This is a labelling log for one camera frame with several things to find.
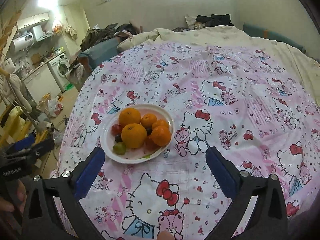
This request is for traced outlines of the green lime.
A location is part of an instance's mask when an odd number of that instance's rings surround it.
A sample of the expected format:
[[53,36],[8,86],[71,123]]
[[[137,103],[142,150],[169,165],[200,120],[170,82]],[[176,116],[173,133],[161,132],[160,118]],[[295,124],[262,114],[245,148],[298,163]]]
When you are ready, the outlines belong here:
[[114,144],[112,151],[117,155],[124,155],[126,153],[126,145],[123,142]]

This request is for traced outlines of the dark purple plum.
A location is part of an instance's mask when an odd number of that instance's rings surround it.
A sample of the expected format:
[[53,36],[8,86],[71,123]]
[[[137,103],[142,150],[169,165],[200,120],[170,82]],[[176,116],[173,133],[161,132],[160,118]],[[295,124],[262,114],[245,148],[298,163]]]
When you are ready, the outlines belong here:
[[116,143],[122,142],[121,135],[120,134],[116,135],[114,140],[115,140]]

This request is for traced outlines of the large orange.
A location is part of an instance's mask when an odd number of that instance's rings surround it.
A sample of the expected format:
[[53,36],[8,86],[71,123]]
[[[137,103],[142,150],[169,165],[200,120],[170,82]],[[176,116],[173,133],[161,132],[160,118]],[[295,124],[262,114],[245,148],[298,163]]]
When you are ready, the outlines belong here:
[[128,124],[121,132],[121,139],[129,149],[141,148],[147,136],[146,129],[140,124]]
[[125,127],[129,124],[140,124],[141,113],[135,108],[125,108],[123,109],[118,117],[118,122],[120,126]]

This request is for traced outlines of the dark red tomato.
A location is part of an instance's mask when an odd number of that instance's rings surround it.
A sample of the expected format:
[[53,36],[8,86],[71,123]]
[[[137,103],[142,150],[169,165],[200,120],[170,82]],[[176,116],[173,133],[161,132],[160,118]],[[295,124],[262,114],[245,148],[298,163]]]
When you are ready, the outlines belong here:
[[156,150],[159,149],[159,146],[153,142],[151,135],[149,135],[145,140],[145,148],[149,152],[155,152]]

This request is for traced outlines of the mandarin orange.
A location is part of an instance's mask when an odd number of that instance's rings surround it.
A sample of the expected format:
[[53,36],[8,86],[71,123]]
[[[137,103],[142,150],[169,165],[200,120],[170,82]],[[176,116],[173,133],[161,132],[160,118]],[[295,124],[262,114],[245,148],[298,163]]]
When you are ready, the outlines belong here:
[[152,130],[151,140],[158,146],[166,146],[171,141],[171,132],[166,126],[157,126]]
[[166,128],[170,128],[169,123],[164,119],[159,119],[156,122],[154,122],[151,126],[151,129],[154,130],[158,126],[164,126]]

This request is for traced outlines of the white plastic bag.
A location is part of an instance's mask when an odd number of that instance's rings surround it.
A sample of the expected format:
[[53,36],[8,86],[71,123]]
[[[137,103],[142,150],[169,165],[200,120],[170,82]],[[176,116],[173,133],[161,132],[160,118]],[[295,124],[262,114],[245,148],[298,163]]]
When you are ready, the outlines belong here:
[[51,117],[57,117],[63,110],[64,105],[59,98],[54,98],[48,101],[47,109]]

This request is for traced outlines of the Hello Kitty pink bedsheet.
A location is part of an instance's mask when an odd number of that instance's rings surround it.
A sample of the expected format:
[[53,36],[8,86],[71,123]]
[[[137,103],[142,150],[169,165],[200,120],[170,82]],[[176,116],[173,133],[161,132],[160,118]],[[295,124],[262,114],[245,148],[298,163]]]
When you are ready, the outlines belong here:
[[240,170],[278,176],[288,218],[319,192],[319,108],[303,86],[260,49],[140,44],[99,64],[85,82],[61,146],[57,174],[105,140],[104,122],[126,107],[159,106],[174,120],[156,158],[110,158],[81,201],[111,239],[204,239],[227,210],[206,164],[216,147]]

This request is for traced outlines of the pink white oval plate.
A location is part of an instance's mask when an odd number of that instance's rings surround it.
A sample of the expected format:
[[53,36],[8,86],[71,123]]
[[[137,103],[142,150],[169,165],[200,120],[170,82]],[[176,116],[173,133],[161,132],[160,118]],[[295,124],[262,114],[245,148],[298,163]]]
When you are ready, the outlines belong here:
[[[174,120],[171,115],[162,107],[152,104],[137,104],[133,106],[135,109],[139,110],[141,114],[152,113],[157,118],[164,119],[168,125],[169,130],[173,133],[174,130]],[[105,155],[110,159],[121,163],[121,164],[140,164],[145,161],[151,160],[159,156],[171,143],[171,140],[166,146],[158,147],[157,149],[151,151],[143,146],[135,150],[126,149],[124,155],[115,154],[113,151],[113,146],[116,143],[114,136],[111,134],[111,127],[118,122],[118,117],[120,112],[117,114],[107,114],[102,119],[101,123],[101,135],[100,144],[101,148],[104,150]]]

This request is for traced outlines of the large orange on plate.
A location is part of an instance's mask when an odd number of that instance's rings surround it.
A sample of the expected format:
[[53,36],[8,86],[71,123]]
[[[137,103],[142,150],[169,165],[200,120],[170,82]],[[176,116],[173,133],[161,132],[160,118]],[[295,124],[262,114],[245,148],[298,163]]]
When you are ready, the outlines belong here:
[[118,117],[118,122],[120,126],[125,127],[129,124],[140,124],[141,113],[135,108],[125,108],[123,109]]

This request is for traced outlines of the white kitchen cabinet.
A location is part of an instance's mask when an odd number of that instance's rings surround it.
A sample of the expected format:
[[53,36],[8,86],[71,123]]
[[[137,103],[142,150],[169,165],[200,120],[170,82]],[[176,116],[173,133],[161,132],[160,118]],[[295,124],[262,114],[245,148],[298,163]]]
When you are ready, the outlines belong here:
[[23,83],[36,103],[39,103],[43,96],[48,93],[52,98],[61,93],[61,89],[53,78],[48,64],[44,64],[34,70],[23,79]]

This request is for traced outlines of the small mandarin on plate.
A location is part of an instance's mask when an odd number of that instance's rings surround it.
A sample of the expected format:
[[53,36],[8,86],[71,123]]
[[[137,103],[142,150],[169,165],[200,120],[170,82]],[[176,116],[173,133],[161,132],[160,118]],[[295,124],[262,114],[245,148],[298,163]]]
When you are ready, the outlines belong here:
[[148,128],[151,128],[156,121],[157,121],[157,116],[155,116],[152,113],[147,113],[143,115],[140,123],[144,128],[148,129]]

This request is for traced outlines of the white washing machine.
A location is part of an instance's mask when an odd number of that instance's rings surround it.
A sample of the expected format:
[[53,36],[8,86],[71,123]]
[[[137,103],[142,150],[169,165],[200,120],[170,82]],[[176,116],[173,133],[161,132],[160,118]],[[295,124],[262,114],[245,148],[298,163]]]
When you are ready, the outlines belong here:
[[47,63],[49,70],[60,88],[64,93],[67,89],[69,81],[66,79],[66,74],[69,72],[69,61],[65,53],[55,55]]

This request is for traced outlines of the blue pillow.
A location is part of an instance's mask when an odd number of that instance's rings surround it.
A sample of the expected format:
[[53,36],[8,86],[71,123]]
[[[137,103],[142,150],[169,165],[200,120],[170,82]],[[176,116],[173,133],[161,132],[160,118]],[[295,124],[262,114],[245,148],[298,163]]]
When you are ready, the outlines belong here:
[[119,54],[117,46],[120,42],[121,39],[119,37],[114,37],[91,46],[79,53],[77,57],[78,63],[84,66],[86,72],[91,73],[101,63]]

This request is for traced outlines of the cream quilt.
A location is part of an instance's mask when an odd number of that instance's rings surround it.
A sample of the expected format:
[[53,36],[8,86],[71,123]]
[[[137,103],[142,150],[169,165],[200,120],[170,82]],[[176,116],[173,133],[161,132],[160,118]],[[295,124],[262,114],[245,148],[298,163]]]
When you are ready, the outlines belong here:
[[260,49],[270,55],[293,74],[308,93],[319,102],[319,63],[300,50],[284,42],[250,37],[244,31],[230,26],[209,27],[176,33],[169,29],[156,28],[127,38],[117,49],[131,49],[143,42],[164,43],[167,41],[195,46],[232,46]]

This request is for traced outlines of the pile of dark clothes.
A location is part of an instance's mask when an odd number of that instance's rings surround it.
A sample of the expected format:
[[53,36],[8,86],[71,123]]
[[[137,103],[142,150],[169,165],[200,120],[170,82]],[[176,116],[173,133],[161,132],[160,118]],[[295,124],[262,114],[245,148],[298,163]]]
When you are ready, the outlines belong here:
[[125,23],[118,27],[117,23],[109,24],[107,27],[99,29],[89,29],[80,44],[81,51],[85,51],[96,44],[116,38],[119,42],[129,37],[141,33],[143,27],[137,27],[133,23]]

